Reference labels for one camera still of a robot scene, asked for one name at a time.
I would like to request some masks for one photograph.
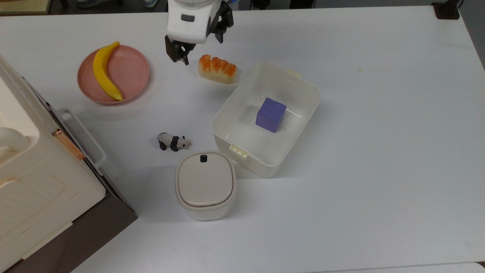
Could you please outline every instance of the banana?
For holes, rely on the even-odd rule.
[[[120,90],[110,80],[106,66],[111,53],[119,45],[120,42],[116,41],[109,46],[100,48],[94,56],[93,61],[93,72],[97,82],[101,88],[103,88],[104,92],[106,92],[106,94],[108,94],[115,101],[122,101],[123,95],[121,95]]]

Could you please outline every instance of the container lid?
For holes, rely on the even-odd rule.
[[[235,183],[229,160],[215,151],[196,153],[183,159],[176,177],[182,201],[192,206],[212,206],[226,201]]]

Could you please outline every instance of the toy panda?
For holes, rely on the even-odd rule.
[[[191,143],[185,139],[185,136],[179,138],[178,136],[173,136],[167,133],[161,133],[157,137],[158,143],[160,144],[160,149],[167,150],[167,147],[174,152],[178,151],[179,148],[186,148]]]

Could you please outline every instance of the bread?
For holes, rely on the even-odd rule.
[[[231,84],[236,79],[236,65],[230,64],[226,60],[217,57],[210,58],[210,55],[204,55],[199,59],[199,73],[202,77],[220,82]]]

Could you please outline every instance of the purple cube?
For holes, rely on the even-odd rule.
[[[256,125],[276,133],[285,115],[286,105],[266,98],[256,115]]]

